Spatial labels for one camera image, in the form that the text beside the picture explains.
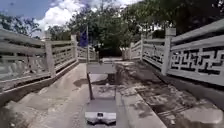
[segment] blue sky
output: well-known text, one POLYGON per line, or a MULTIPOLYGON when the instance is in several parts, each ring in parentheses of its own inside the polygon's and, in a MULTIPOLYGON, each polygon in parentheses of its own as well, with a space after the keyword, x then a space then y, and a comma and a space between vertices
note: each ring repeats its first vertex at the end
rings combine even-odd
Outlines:
MULTIPOLYGON (((139 0, 117 0, 117 4, 127 5, 137 1, 139 0)), ((75 12, 80 11, 83 3, 94 8, 100 2, 101 0, 0 0, 0 11, 35 18, 40 28, 46 30, 49 26, 64 25, 75 12)))
POLYGON ((0 0, 0 3, 0 10, 10 15, 41 19, 49 9, 52 0, 0 0))

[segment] ground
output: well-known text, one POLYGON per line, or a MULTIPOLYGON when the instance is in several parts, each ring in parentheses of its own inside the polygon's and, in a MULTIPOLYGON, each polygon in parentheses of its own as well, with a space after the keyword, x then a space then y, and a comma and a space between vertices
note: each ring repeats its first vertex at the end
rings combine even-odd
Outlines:
MULTIPOLYGON (((4 128, 222 128, 223 112, 160 80, 141 63, 118 62, 118 122, 116 126, 87 125, 89 103, 86 65, 79 64, 50 87, 11 101, 0 114, 4 128)), ((94 84, 107 75, 91 75, 94 84)), ((94 92, 102 93, 99 87, 94 92)))

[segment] pole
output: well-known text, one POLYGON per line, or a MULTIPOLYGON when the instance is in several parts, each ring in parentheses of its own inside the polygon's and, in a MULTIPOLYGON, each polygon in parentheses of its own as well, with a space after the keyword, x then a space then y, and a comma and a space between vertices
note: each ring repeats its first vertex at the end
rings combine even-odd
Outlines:
POLYGON ((89 63, 89 27, 88 27, 88 24, 87 24, 87 27, 86 27, 86 35, 87 35, 87 52, 86 52, 86 64, 89 63))

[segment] tree canopy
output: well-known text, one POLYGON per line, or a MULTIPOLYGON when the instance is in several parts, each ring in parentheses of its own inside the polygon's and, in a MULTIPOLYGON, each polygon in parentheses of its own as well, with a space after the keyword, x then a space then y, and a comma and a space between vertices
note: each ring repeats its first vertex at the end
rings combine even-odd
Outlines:
POLYGON ((30 37, 33 36, 34 32, 41 31, 39 24, 34 22, 34 18, 10 16, 5 13, 0 13, 0 26, 6 30, 30 37))

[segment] stone railing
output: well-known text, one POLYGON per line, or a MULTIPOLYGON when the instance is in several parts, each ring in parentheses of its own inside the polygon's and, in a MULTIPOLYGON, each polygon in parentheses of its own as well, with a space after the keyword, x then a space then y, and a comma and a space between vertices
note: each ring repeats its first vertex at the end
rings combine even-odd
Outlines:
POLYGON ((142 57, 142 41, 140 40, 136 44, 131 44, 130 56, 131 59, 140 59, 142 57))
POLYGON ((148 61, 159 67, 163 75, 223 86, 223 24, 224 19, 177 37, 174 37, 176 30, 169 28, 164 40, 141 39, 137 44, 132 44, 130 49, 134 50, 130 51, 131 59, 148 61))
POLYGON ((224 20, 220 20, 173 38, 167 73, 223 86, 223 25, 224 20), (197 39, 208 34, 207 38, 197 39))
MULTIPOLYGON (((76 44, 76 41, 40 41, 0 29, 0 90, 54 78, 79 59, 86 59, 86 50, 76 44)), ((90 53, 90 59, 95 59, 93 49, 90 53)))
POLYGON ((158 68, 162 68, 164 39, 143 40, 143 58, 158 68))

